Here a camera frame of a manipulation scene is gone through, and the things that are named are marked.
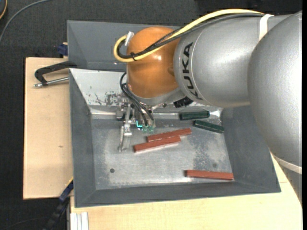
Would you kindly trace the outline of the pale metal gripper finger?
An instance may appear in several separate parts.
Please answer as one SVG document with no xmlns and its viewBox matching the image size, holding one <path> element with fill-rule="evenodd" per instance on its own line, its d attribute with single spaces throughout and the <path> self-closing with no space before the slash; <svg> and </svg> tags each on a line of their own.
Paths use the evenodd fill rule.
<svg viewBox="0 0 307 230">
<path fill-rule="evenodd" d="M 121 126 L 119 129 L 119 145 L 118 151 L 122 152 L 124 150 L 124 126 Z"/>
<path fill-rule="evenodd" d="M 123 150 L 127 150 L 130 147 L 132 138 L 132 132 L 130 126 L 124 126 L 123 131 Z"/>
</svg>

